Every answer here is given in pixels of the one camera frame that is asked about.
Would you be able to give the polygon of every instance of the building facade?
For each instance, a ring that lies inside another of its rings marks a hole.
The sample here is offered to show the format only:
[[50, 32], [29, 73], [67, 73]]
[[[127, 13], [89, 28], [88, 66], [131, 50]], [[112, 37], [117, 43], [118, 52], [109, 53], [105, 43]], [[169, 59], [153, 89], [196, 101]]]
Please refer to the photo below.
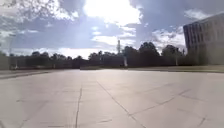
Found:
[[224, 14], [196, 21], [183, 28], [188, 52], [200, 54], [209, 63], [224, 63]]

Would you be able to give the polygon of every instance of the sky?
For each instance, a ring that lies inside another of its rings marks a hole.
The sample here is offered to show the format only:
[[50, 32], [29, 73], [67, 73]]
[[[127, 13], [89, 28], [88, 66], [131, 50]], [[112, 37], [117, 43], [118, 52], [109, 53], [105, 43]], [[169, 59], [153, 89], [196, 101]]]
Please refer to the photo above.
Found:
[[0, 0], [0, 49], [65, 56], [153, 42], [185, 48], [182, 26], [224, 11], [223, 0]]

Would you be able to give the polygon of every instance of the stone pavement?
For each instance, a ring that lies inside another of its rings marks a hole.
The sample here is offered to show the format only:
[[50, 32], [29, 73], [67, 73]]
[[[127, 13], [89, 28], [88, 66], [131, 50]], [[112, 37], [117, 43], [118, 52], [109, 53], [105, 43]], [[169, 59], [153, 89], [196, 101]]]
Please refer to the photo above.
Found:
[[224, 74], [70, 70], [0, 80], [0, 128], [223, 128]]

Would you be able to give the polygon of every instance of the white cloud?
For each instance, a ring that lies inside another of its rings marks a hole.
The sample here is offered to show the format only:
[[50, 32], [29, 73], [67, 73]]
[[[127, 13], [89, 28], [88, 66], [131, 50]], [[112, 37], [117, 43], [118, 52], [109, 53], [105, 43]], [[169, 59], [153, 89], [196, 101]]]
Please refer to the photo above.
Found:
[[119, 35], [118, 37], [119, 38], [135, 37], [135, 34], [124, 32], [122, 35]]
[[28, 33], [38, 33], [37, 30], [30, 30], [30, 29], [26, 29], [26, 30], [22, 30], [22, 31], [18, 31], [18, 34], [28, 34]]
[[14, 34], [13, 31], [0, 30], [0, 47], [7, 47], [7, 39]]
[[127, 32], [134, 32], [134, 33], [136, 32], [136, 28], [121, 27], [121, 29]]
[[62, 54], [64, 56], [71, 56], [75, 58], [77, 56], [82, 56], [84, 59], [88, 59], [88, 56], [93, 52], [115, 52], [111, 50], [105, 49], [97, 49], [97, 48], [86, 48], [86, 49], [72, 49], [72, 48], [58, 48], [58, 49], [49, 49], [49, 48], [39, 48], [39, 49], [29, 49], [29, 48], [14, 48], [12, 52], [16, 55], [31, 55], [32, 52], [39, 51], [40, 53], [48, 52], [49, 55], [53, 55], [54, 53]]
[[[117, 45], [118, 38], [115, 36], [95, 36], [92, 41], [106, 43], [108, 45]], [[129, 39], [120, 40], [121, 45], [132, 45], [135, 41]]]
[[182, 26], [171, 32], [164, 29], [156, 30], [152, 33], [152, 39], [157, 48], [160, 50], [168, 44], [174, 45], [181, 49], [185, 48], [185, 38]]
[[92, 41], [106, 43], [109, 45], [117, 45], [118, 39], [115, 36], [95, 36]]
[[[40, 13], [43, 16], [52, 16], [58, 20], [74, 21], [78, 18], [78, 12], [67, 12], [61, 7], [59, 0], [19, 0], [16, 2], [14, 6], [8, 7], [7, 5], [10, 4], [10, 1], [0, 0], [1, 5], [6, 5], [0, 6], [0, 16], [14, 19], [16, 22], [23, 22], [24, 19], [33, 20], [37, 18]], [[32, 9], [32, 15], [25, 15], [26, 13], [23, 13], [30, 11], [30, 9]]]
[[96, 36], [98, 36], [98, 35], [100, 35], [101, 34], [101, 32], [93, 32], [93, 35], [96, 35]]
[[86, 0], [83, 10], [87, 16], [102, 18], [105, 23], [140, 24], [141, 12], [129, 0]]
[[146, 28], [146, 27], [148, 27], [148, 25], [149, 25], [149, 23], [145, 23], [144, 27]]
[[0, 37], [2, 38], [7, 38], [10, 35], [13, 35], [14, 33], [12, 31], [5, 31], [5, 30], [1, 30], [0, 31]]
[[50, 28], [53, 27], [53, 24], [51, 24], [50, 22], [47, 23], [47, 25], [45, 25], [46, 28]]
[[211, 14], [206, 14], [198, 9], [190, 9], [184, 12], [184, 16], [195, 20], [201, 20], [210, 17]]
[[97, 26], [94, 26], [91, 29], [94, 30], [94, 31], [97, 31], [99, 28]]

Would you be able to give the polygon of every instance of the green foliage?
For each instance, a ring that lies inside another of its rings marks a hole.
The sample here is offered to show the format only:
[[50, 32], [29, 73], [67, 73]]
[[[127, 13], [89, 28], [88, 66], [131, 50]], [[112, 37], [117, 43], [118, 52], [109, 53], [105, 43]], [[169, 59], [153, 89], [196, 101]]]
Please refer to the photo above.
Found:
[[193, 66], [206, 65], [211, 60], [208, 59], [206, 51], [180, 52], [173, 45], [167, 45], [162, 49], [161, 55], [158, 53], [152, 42], [143, 43], [137, 50], [131, 46], [126, 46], [122, 53], [115, 54], [110, 52], [91, 53], [88, 60], [78, 56], [74, 59], [61, 54], [50, 56], [47, 52], [33, 52], [30, 56], [6, 56], [0, 52], [0, 69], [99, 69], [103, 68], [122, 68], [124, 60], [128, 67], [150, 67], [150, 66]]

